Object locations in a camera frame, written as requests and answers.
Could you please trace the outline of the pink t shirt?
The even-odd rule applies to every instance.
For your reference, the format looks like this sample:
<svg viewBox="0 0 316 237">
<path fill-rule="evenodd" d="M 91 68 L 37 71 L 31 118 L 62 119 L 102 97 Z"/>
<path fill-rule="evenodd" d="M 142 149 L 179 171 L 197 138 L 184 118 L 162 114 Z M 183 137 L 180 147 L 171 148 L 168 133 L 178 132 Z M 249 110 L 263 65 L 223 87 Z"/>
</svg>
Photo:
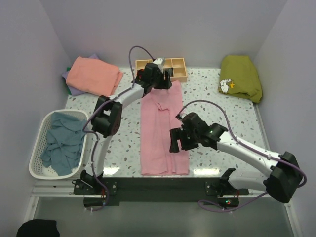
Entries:
<svg viewBox="0 0 316 237">
<path fill-rule="evenodd" d="M 141 99 L 142 175 L 189 174 L 189 152 L 169 152 L 170 130 L 181 126 L 176 115 L 182 107 L 179 81 L 174 81 L 168 90 L 152 89 Z"/>
</svg>

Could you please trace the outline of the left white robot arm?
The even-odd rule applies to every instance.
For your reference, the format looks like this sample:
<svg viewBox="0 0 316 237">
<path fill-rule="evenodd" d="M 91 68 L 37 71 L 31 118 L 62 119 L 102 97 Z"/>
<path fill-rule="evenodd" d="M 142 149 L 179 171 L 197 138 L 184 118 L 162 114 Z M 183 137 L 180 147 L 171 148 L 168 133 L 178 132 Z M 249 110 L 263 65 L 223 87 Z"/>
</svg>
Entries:
<svg viewBox="0 0 316 237">
<path fill-rule="evenodd" d="M 169 72 L 163 70 L 164 64 L 164 58 L 157 58 L 147 63 L 144 70 L 137 74 L 126 90 L 118 95 L 98 98 L 94 112 L 86 122 L 92 125 L 92 130 L 86 130 L 87 124 L 83 127 L 83 132 L 96 136 L 89 161 L 80 175 L 81 181 L 90 193 L 96 194 L 105 187 L 100 180 L 103 175 L 105 155 L 112 137 L 119 130 L 123 109 L 146 96 L 153 88 L 169 89 L 172 86 Z"/>
</svg>

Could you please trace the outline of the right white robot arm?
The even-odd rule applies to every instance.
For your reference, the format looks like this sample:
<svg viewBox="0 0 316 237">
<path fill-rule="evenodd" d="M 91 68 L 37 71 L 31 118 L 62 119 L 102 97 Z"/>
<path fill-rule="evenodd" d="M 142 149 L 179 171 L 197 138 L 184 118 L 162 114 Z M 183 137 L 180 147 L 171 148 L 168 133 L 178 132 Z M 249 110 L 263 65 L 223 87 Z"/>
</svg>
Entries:
<svg viewBox="0 0 316 237">
<path fill-rule="evenodd" d="M 234 136 L 228 128 L 208 125 L 198 114 L 180 119 L 181 126 L 170 130 L 171 153 L 192 150 L 199 145 L 230 154 L 260 171 L 257 178 L 228 169 L 221 177 L 220 189 L 231 194 L 239 189 L 267 192 L 281 203 L 289 203 L 304 176 L 296 157 L 289 152 L 279 154 Z"/>
</svg>

